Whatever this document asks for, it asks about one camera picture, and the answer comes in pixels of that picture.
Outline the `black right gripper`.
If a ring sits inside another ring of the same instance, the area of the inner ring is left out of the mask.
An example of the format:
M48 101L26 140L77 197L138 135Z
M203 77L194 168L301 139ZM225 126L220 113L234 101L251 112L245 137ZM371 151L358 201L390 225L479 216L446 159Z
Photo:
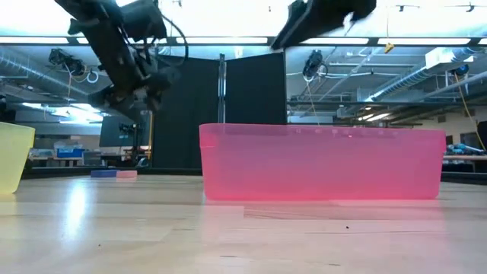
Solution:
M271 43L272 48L296 46L350 21L365 19L377 7L376 0L294 0L288 6L288 19Z

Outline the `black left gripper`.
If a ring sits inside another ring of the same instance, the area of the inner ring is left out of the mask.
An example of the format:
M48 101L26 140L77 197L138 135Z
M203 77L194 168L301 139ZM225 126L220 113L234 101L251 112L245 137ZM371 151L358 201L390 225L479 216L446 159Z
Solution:
M156 113L164 93L179 80L179 70L170 65L158 68L145 60L111 60L110 80L111 85L89 95L92 107L129 114L132 102L142 102Z

